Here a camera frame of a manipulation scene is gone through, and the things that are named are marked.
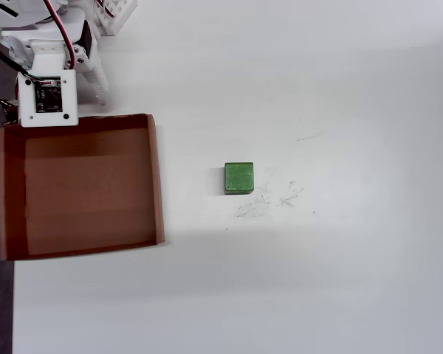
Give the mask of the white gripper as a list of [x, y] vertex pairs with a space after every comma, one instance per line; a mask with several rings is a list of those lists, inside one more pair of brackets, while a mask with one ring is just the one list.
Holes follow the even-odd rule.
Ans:
[[8, 50], [8, 58], [17, 72], [31, 73], [37, 55], [63, 55], [65, 69], [83, 73], [100, 105], [106, 105], [109, 83], [103, 67], [97, 64], [97, 40], [87, 20], [63, 24], [74, 49], [75, 63], [71, 64], [68, 46], [53, 22], [28, 27], [0, 29], [0, 44]]

